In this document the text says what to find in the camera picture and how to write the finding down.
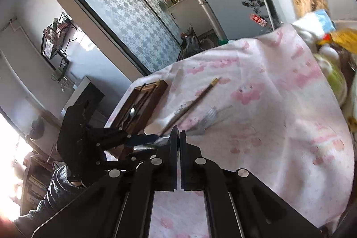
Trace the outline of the left forearm grey sleeve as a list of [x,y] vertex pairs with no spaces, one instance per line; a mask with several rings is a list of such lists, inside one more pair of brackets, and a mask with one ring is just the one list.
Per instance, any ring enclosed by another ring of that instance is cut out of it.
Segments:
[[31,237],[34,231],[54,216],[64,206],[78,197],[85,187],[76,186],[67,179],[67,166],[56,169],[48,186],[48,190],[37,209],[29,211],[24,216],[19,216],[14,224],[25,237]]

